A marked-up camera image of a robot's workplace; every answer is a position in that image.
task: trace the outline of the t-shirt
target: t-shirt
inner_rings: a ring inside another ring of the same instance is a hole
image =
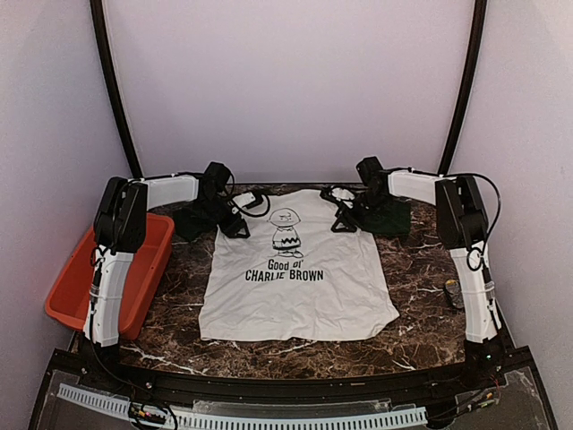
[[[217,234],[202,339],[362,340],[398,317],[371,234],[333,233],[337,207],[318,190],[269,201],[251,237]]]

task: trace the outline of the orange bin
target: orange bin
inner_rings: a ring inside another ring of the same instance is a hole
[[[169,217],[147,214],[145,242],[133,258],[125,280],[119,315],[119,334],[137,339],[171,255],[175,225]],[[95,243],[93,228],[86,233],[60,273],[46,300],[46,312],[63,325],[83,331],[88,314],[93,267],[90,254]]]

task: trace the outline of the black frame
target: black frame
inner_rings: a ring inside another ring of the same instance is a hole
[[[529,347],[510,349],[505,356],[501,383],[506,372],[529,367],[541,396],[551,430],[557,422],[544,389],[541,376]],[[249,380],[228,379],[189,374],[175,374],[118,365],[116,372],[138,384],[151,383],[154,396],[171,404],[191,406],[196,400],[223,401],[247,404],[301,405],[331,404],[364,400],[391,399],[392,406],[424,406],[429,414],[455,406],[455,396],[466,392],[459,383],[446,381],[460,374],[463,364],[445,365],[405,374],[384,374],[333,380]],[[52,373],[55,370],[79,376],[79,384],[118,394],[129,395],[129,387],[118,390],[117,383],[104,374],[98,364],[86,353],[74,354],[56,349],[40,386],[32,412],[29,430],[38,426]],[[134,401],[145,401],[136,393]]]
[[[114,62],[111,56],[109,39],[107,37],[106,17],[104,14],[103,0],[90,0],[91,18],[93,28],[98,42],[99,60],[106,80],[107,95],[114,111],[115,124],[117,131],[124,147],[124,154],[127,158],[129,168],[133,177],[143,177],[141,164],[137,157],[137,152],[133,146],[133,138],[130,134],[129,126],[124,110],[124,104],[117,85]],[[474,83],[475,68],[477,66],[477,57],[482,42],[483,23],[485,22],[485,10],[487,0],[475,0],[474,18],[472,20],[472,29],[470,31],[469,44],[467,47],[466,64],[462,74],[462,81],[459,86],[458,101],[454,109],[451,126],[449,128],[446,146],[441,156],[438,174],[446,175],[451,167],[456,147],[458,146],[459,134],[466,116],[467,104]]]

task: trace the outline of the cartoon print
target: cartoon print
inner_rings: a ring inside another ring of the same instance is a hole
[[[277,209],[270,214],[269,222],[277,228],[272,237],[272,247],[278,251],[278,256],[303,258],[303,253],[298,250],[301,238],[295,230],[295,225],[301,222],[298,214],[288,208]]]

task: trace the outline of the brown marble countertop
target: brown marble countertop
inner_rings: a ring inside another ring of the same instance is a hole
[[[316,187],[273,185],[271,192],[285,194]],[[181,206],[169,205],[155,212],[170,215]],[[200,338],[198,316],[215,232],[192,243],[174,235],[173,254],[141,334],[136,341],[120,341],[120,360],[163,371],[258,379],[369,376],[463,361],[466,318],[449,307],[442,292],[444,282],[456,279],[457,274],[436,236],[435,209],[412,202],[410,236],[375,240],[390,297],[400,313],[380,334],[349,342],[291,339],[242,343]]]

